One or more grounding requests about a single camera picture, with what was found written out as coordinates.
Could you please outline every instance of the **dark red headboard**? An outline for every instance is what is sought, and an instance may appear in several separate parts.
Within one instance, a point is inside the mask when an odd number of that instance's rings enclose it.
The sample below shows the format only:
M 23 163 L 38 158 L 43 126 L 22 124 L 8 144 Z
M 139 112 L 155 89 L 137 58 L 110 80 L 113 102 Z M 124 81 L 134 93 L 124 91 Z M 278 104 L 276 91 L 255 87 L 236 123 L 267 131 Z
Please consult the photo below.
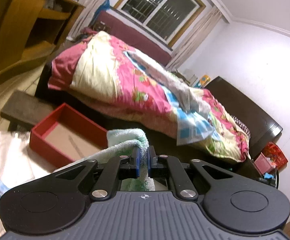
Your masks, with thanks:
M 171 55 L 169 55 L 168 52 L 161 49 L 161 47 L 156 43 L 152 42 L 134 28 L 127 26 L 111 14 L 101 11 L 97 17 L 97 21 L 104 22 L 108 27 L 110 27 L 110 35 L 113 35 L 128 45 L 139 49 L 163 66 L 166 66 L 171 60 Z

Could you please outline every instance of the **red box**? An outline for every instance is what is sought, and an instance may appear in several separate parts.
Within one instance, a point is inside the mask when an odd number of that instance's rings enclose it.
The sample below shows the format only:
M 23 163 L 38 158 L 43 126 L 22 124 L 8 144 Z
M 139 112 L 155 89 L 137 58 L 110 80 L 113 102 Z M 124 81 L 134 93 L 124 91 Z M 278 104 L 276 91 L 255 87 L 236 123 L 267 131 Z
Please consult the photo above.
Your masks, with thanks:
M 262 153 L 265 157 L 270 158 L 272 164 L 274 164 L 278 170 L 288 163 L 282 150 L 273 142 L 267 143 Z
M 29 146 L 56 168 L 61 168 L 106 149 L 106 132 L 64 103 L 33 127 Z M 68 149 L 72 151 L 70 154 L 65 153 Z

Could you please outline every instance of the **wooden bench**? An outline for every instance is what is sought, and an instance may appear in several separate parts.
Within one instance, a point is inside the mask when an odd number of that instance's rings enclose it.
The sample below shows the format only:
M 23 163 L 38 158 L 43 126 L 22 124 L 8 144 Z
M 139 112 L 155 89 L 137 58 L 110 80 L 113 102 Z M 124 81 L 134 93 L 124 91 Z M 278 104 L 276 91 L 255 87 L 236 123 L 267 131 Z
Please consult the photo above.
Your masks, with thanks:
M 17 125 L 30 131 L 56 106 L 44 100 L 16 90 L 1 109 L 1 117 L 10 121 L 9 131 L 16 131 Z

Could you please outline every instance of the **ribbed grip surface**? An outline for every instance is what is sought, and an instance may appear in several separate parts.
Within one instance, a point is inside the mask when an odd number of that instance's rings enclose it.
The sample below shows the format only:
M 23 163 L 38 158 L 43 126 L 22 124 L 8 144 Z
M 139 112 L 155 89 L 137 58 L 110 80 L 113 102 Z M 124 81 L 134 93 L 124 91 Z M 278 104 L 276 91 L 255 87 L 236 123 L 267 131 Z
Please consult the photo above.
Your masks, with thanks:
M 239 236 L 213 225 L 197 204 L 172 192 L 117 192 L 93 203 L 85 216 L 64 231 L 48 236 L 6 233 L 1 240 L 224 240 L 288 239 L 281 231 L 265 236 Z

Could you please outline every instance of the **red tray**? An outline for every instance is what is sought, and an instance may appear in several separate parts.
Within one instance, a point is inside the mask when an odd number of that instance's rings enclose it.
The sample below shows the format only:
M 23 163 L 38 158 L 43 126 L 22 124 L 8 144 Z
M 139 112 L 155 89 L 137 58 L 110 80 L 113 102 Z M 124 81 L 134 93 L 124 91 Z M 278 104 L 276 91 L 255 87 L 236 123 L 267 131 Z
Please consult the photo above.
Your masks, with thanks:
M 106 132 L 106 129 L 64 103 L 33 127 L 29 146 L 56 168 L 61 168 L 82 157 L 87 157 L 99 150 L 106 149 Z M 60 147 L 53 145 L 50 139 L 51 136 L 56 138 L 55 140 L 63 140 L 58 142 L 58 144 L 63 143 L 63 145 L 60 145 Z M 89 151 L 89 148 L 85 147 L 85 151 L 82 152 L 79 147 L 84 145 L 85 142 L 87 145 L 88 143 L 93 144 L 96 151 Z M 72 147 L 77 152 L 77 156 L 62 152 L 60 150 L 62 147 L 63 149 L 64 147 Z

